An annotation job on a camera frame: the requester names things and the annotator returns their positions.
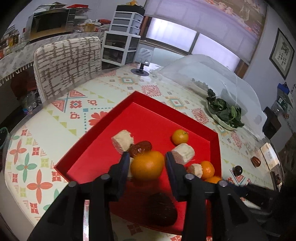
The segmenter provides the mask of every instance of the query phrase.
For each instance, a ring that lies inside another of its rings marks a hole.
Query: orange
[[[164,158],[161,159],[158,153],[144,152],[137,155],[131,163],[131,174],[140,181],[156,180],[163,171]]]
[[[209,161],[202,161],[200,164],[202,166],[202,180],[206,180],[214,176],[215,168],[212,163],[210,163]]]
[[[209,182],[209,183],[215,183],[216,184],[221,180],[222,180],[222,178],[217,177],[217,176],[213,176],[213,177],[207,178],[205,181]]]
[[[188,139],[189,139],[188,132],[181,129],[176,130],[172,134],[172,141],[175,145],[179,145],[181,143],[187,143]]]

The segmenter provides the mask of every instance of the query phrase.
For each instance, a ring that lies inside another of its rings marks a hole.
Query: picture frame
[[[280,72],[284,80],[287,78],[287,75],[289,73],[294,58],[294,53],[294,48],[290,44],[289,40],[278,28],[276,40],[274,42],[274,47],[271,51],[269,60]]]

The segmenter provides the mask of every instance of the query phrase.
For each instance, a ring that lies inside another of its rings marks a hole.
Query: green vegetable
[[[242,109],[240,107],[230,106],[225,100],[216,98],[212,89],[208,89],[207,94],[208,107],[212,114],[217,115],[219,119],[233,128],[244,126],[241,122]]]

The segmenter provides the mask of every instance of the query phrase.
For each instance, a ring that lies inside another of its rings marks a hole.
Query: bowl
[[[211,113],[210,110],[209,110],[208,102],[207,102],[207,104],[206,104],[206,108],[207,108],[207,111],[209,112],[209,114],[211,115],[211,117],[212,117],[215,121],[217,121],[218,124],[219,124],[220,126],[224,127],[225,129],[227,129],[227,130],[229,130],[229,131],[233,131],[233,130],[236,129],[236,128],[233,128],[233,127],[227,125],[227,124],[226,124],[223,120],[221,120],[217,115]]]

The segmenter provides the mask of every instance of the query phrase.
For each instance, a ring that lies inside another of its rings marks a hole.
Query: dining table
[[[154,74],[138,76],[132,63],[86,81],[22,120],[11,133],[5,162],[5,181],[24,215],[36,225],[68,182],[54,169],[69,149],[112,108],[134,91],[139,91],[182,112],[218,133],[222,178],[235,185],[253,183],[274,189],[268,165],[256,139],[244,128],[229,131],[215,122],[205,108],[206,100],[175,82],[163,82]],[[150,64],[144,70],[160,66]],[[254,167],[251,158],[261,160]],[[241,175],[233,168],[240,165]],[[258,208],[241,198],[248,206]],[[84,214],[84,241],[88,241],[88,212]],[[115,241],[179,241],[168,234],[131,223],[111,214]]]

